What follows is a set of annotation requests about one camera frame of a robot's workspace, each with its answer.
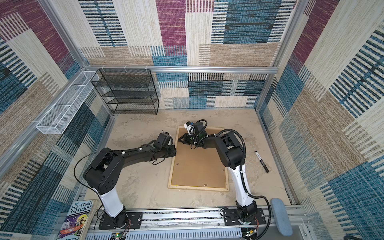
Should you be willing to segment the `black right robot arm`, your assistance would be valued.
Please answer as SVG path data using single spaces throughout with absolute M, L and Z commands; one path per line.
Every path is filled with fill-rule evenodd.
M 235 130 L 223 129 L 216 134 L 208 134 L 208 122 L 204 119 L 187 122 L 184 128 L 187 133 L 178 138 L 178 142 L 195 148 L 216 149 L 225 168 L 229 170 L 235 185 L 236 212 L 239 222 L 249 224 L 257 213 L 256 199 L 251 197 L 245 163 L 246 145 L 243 137 Z

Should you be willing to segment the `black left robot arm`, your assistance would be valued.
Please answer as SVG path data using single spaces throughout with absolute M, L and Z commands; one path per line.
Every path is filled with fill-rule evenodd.
M 120 229 L 126 225 L 128 216 L 119 199 L 116 184 L 123 168 L 176 155 L 173 138 L 167 132 L 159 134 L 156 140 L 138 148 L 128 150 L 102 149 L 84 172 L 83 179 L 96 192 L 104 206 L 104 220 Z

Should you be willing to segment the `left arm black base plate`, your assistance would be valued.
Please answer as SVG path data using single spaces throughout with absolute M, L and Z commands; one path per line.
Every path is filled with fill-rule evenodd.
M 139 229 L 142 224 L 142 212 L 123 212 L 112 218 L 104 213 L 98 230 L 128 230 Z

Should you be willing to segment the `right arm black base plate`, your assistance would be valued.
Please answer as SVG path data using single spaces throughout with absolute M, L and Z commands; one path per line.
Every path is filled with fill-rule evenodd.
M 265 214 L 261 208 L 258 208 L 257 213 L 246 222 L 242 222 L 239 219 L 236 209 L 222 208 L 219 210 L 219 213 L 224 218 L 226 226 L 265 225 L 267 223 Z

